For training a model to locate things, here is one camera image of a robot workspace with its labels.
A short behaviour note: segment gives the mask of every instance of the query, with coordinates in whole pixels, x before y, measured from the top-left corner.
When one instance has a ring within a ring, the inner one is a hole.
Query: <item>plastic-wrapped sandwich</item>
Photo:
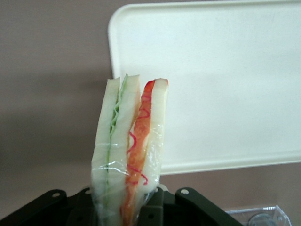
[[[92,198],[102,226],[131,226],[159,184],[168,81],[108,80],[92,158]]]

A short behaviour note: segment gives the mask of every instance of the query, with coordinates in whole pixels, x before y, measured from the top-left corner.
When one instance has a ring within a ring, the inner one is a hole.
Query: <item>screw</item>
[[[181,194],[189,194],[189,191],[186,190],[186,189],[182,189],[182,190],[181,190]]]

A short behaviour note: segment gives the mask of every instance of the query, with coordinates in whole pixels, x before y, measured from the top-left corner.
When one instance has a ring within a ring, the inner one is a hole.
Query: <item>white plastic tray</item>
[[[163,174],[301,161],[301,1],[134,4],[109,24],[114,77],[164,77]]]

